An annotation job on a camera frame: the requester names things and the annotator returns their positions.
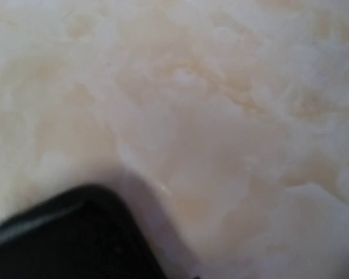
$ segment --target marble tile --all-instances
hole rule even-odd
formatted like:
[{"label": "marble tile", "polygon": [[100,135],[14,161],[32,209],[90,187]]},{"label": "marble tile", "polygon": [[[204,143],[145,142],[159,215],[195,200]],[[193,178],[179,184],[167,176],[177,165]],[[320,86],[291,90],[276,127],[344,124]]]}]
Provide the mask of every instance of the marble tile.
[{"label": "marble tile", "polygon": [[88,181],[169,278],[349,278],[349,0],[1,0],[0,220]]}]

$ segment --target glossy black edge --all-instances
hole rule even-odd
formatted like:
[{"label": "glossy black edge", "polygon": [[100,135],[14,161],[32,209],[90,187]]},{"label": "glossy black edge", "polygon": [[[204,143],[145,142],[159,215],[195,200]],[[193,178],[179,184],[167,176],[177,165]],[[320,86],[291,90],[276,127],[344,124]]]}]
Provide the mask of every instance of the glossy black edge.
[{"label": "glossy black edge", "polygon": [[[136,253],[139,251],[144,255],[145,259],[151,263],[151,266],[148,265],[146,268],[150,267],[151,271],[157,273],[158,279],[166,278],[126,204],[114,192],[98,184],[88,184],[70,189],[32,209],[13,216],[0,224],[0,235],[12,231],[19,224],[32,222],[44,216],[56,216],[41,224],[41,226],[44,226],[54,220],[67,217],[79,208],[82,208],[86,203],[93,203],[95,206],[108,212],[115,220],[118,219],[120,224],[124,224],[120,226],[120,229],[126,239],[135,247],[136,251],[132,252]],[[21,235],[23,235],[23,232],[19,231],[14,235],[11,234],[12,237],[7,240],[15,240]]]}]

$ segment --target black wallet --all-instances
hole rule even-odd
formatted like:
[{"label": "black wallet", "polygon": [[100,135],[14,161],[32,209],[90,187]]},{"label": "black wallet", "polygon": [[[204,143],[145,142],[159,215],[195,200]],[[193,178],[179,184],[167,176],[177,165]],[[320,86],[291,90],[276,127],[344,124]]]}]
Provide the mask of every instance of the black wallet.
[{"label": "black wallet", "polygon": [[0,225],[0,279],[165,279],[125,204],[88,185]]}]

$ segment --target black phone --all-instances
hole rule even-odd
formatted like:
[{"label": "black phone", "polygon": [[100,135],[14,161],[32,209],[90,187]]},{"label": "black phone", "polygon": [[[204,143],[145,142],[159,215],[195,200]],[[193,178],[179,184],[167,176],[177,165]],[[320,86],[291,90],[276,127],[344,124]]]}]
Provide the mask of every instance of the black phone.
[{"label": "black phone", "polygon": [[165,279],[126,205],[86,185],[0,225],[0,279]]}]

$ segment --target marble surface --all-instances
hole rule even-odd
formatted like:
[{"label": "marble surface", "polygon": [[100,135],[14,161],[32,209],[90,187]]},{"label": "marble surface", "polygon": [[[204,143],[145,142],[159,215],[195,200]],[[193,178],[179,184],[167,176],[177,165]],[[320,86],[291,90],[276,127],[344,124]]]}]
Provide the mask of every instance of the marble surface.
[{"label": "marble surface", "polygon": [[0,0],[0,220],[87,181],[169,278],[349,278],[349,0]]}]

